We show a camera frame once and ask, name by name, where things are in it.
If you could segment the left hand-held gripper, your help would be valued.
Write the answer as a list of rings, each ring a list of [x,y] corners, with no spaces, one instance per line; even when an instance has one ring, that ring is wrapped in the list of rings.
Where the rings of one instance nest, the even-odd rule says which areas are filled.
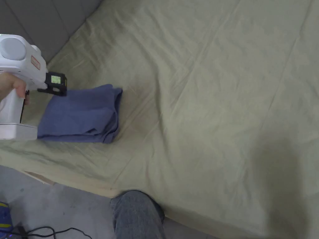
[[[26,92],[67,96],[67,77],[48,72],[41,51],[22,36],[0,35],[0,73],[11,73],[26,83]],[[13,90],[0,104],[0,139],[37,139],[37,127],[21,123],[24,99]]]

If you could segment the person's left hand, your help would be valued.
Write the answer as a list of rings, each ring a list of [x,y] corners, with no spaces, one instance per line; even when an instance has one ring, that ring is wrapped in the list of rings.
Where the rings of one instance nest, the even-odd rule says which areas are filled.
[[[29,104],[29,96],[26,95],[26,83],[10,73],[0,74],[0,100],[15,90],[19,98],[25,99],[25,104]]]

